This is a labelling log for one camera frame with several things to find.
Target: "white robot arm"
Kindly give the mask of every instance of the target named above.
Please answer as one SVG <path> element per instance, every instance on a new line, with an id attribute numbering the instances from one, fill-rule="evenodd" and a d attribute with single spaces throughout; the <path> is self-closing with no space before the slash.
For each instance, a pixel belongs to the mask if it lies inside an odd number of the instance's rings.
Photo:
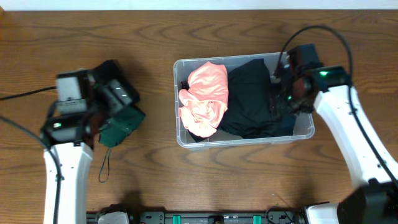
<path id="1" fill-rule="evenodd" d="M 347 163 L 353 188 L 369 185 L 369 181 L 376 179 L 379 183 L 391 182 L 386 171 L 382 169 L 362 132 L 353 118 L 348 103 L 348 86 L 329 88 L 328 92 L 319 92 L 315 98 L 315 110 L 323 118 L 335 138 L 337 145 Z M 388 153 L 366 117 L 358 100 L 357 92 L 351 88 L 353 103 L 357 109 L 357 116 L 364 126 L 366 133 L 384 159 L 389 170 L 398 177 L 398 164 Z M 339 203 L 325 203 L 314 205 L 306 209 L 308 224 L 339 224 Z"/>
<path id="2" fill-rule="evenodd" d="M 85 143 L 74 146 L 70 142 L 54 145 L 51 151 L 58 159 L 64 177 L 60 189 L 58 223 L 86 223 L 87 178 L 93 150 Z M 44 223 L 53 223 L 57 172 L 48 151 L 44 152 L 44 160 L 47 171 Z"/>

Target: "wooden table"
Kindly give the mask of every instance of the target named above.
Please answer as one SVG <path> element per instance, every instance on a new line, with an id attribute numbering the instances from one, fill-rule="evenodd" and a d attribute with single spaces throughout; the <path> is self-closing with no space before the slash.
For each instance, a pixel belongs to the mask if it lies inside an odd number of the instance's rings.
<path id="1" fill-rule="evenodd" d="M 0 96 L 54 86 L 55 76 L 118 59 L 147 117 L 113 150 L 105 184 L 97 144 L 87 210 L 130 203 L 138 210 L 265 210 L 340 201 L 352 191 L 345 161 L 322 119 L 315 135 L 282 145 L 189 151 L 175 134 L 173 64 L 180 58 L 280 51 L 301 27 L 328 24 L 350 42 L 363 107 L 398 158 L 397 11 L 6 12 L 0 20 Z M 311 30 L 290 45 L 316 43 L 326 65 L 346 63 L 340 43 Z M 0 102 L 0 113 L 36 134 L 54 91 Z M 0 222 L 42 223 L 42 148 L 0 124 Z"/>

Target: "pink shirt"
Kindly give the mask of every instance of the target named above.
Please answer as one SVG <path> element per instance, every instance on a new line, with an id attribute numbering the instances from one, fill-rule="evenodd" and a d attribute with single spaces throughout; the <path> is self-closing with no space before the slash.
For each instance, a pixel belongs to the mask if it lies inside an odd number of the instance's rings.
<path id="1" fill-rule="evenodd" d="M 228 75 L 224 65 L 207 62 L 188 77 L 189 90 L 180 90 L 179 114 L 184 127 L 207 138 L 217 131 L 228 109 Z"/>

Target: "black cloth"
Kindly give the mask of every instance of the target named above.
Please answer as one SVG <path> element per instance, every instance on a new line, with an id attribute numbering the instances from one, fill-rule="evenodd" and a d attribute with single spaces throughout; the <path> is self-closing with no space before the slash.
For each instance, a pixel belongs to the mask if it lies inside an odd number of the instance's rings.
<path id="1" fill-rule="evenodd" d="M 182 81 L 182 82 L 181 82 L 181 89 L 189 90 L 189 83 L 188 83 L 188 81 Z"/>
<path id="2" fill-rule="evenodd" d="M 228 73 L 228 110 L 218 129 L 244 139 L 291 136 L 295 116 L 274 119 L 269 111 L 271 79 L 263 59 Z"/>
<path id="3" fill-rule="evenodd" d="M 193 140 L 194 140 L 195 142 L 201 142 L 201 141 L 207 139 L 207 138 L 204 138 L 204 137 L 196 136 L 195 134 L 193 134 L 193 133 L 190 132 L 189 130 L 187 130 L 187 131 L 188 131 L 189 135 L 191 135 L 191 137 L 193 138 Z"/>

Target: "plastic storage bin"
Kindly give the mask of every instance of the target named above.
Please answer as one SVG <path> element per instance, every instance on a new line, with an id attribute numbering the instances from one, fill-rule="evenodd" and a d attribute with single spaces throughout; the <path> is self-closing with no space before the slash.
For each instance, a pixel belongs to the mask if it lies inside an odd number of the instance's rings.
<path id="1" fill-rule="evenodd" d="M 263 58 L 270 73 L 276 68 L 279 53 L 257 54 L 257 55 L 242 55 L 231 57 L 215 57 L 215 58 L 196 58 L 196 59 L 181 59 L 174 64 L 174 95 L 175 95 L 175 122 L 177 126 L 177 142 L 180 146 L 189 148 L 191 150 L 208 149 L 210 147 L 225 147 L 225 146 L 242 146 L 248 144 L 281 144 L 290 143 L 299 139 L 308 139 L 315 133 L 311 114 L 300 114 L 297 117 L 294 126 L 293 136 L 282 136 L 273 138 L 257 138 L 257 139 L 243 139 L 241 136 L 228 134 L 224 131 L 218 130 L 214 135 L 202 142 L 195 142 L 184 125 L 178 114 L 178 108 L 183 106 L 178 98 L 178 93 L 181 89 L 181 81 L 188 80 L 189 74 L 198 69 L 206 62 L 211 62 L 218 65 L 225 65 L 228 72 L 234 68 L 239 67 L 246 62 L 253 59 Z"/>

